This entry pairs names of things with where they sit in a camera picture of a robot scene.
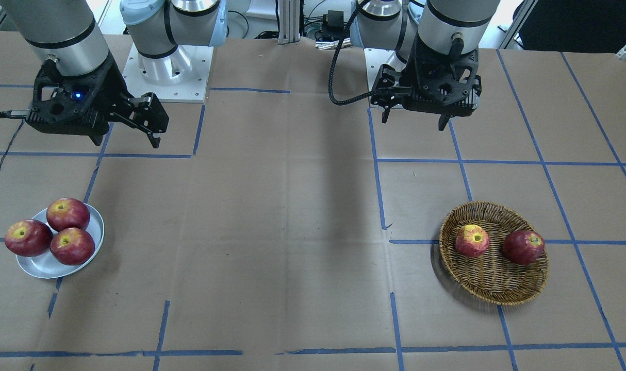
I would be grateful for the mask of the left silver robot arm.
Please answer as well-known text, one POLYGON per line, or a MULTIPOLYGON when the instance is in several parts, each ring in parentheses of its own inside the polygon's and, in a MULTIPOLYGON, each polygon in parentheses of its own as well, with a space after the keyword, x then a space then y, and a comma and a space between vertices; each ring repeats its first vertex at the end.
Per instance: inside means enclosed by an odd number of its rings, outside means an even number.
POLYGON ((370 104, 439 115, 444 130, 480 104, 478 46, 498 1, 356 1, 351 43, 391 51, 369 68, 370 104))

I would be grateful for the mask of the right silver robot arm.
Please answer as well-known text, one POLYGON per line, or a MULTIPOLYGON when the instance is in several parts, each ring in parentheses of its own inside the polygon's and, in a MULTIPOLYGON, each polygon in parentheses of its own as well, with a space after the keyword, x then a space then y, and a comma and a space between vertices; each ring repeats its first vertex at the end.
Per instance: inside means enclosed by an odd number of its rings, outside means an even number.
MULTIPOLYGON (((127 88, 85 1, 1 1, 42 60, 28 110, 0 112, 46 134, 87 136, 101 145, 111 122, 143 132, 153 148, 169 116, 158 95, 127 88)), ((186 46, 222 45, 225 1, 122 1, 120 12, 138 51, 139 70, 154 85, 179 83, 193 72, 186 46)))

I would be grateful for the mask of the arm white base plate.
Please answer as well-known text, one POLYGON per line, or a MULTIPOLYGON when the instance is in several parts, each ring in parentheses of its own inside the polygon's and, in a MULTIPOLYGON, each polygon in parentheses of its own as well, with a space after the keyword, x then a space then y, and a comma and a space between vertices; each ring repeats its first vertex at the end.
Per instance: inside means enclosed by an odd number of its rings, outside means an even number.
POLYGON ((163 103, 204 103, 214 51, 179 45, 173 54, 153 59, 132 45, 122 75, 134 96, 152 92, 163 103))
POLYGON ((389 65, 396 71, 402 71, 407 63, 405 56, 401 56, 395 50, 365 48, 364 56, 369 90, 372 90, 381 65, 389 65))

